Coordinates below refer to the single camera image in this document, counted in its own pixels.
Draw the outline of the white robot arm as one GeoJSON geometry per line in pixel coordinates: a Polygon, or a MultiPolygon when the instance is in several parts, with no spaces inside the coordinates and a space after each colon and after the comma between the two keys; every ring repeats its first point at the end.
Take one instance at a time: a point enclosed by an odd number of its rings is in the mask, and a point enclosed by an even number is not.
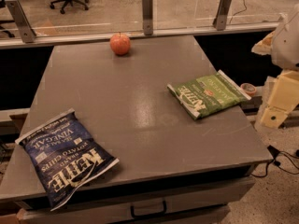
{"type": "Polygon", "coordinates": [[[282,69],[266,102],[261,124],[278,128],[299,105],[299,5],[296,4],[276,30],[251,49],[259,55],[270,55],[272,64],[282,69]]]}

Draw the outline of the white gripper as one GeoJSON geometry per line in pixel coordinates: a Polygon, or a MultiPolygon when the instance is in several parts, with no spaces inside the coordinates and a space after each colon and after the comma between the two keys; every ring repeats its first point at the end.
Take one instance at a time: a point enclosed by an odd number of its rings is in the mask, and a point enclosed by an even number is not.
{"type": "MultiPolygon", "coordinates": [[[[251,51],[258,55],[270,55],[274,32],[256,43],[251,51]]],[[[261,117],[261,124],[268,128],[278,128],[299,105],[299,72],[283,70],[277,77],[271,91],[268,107],[261,117]]]]}

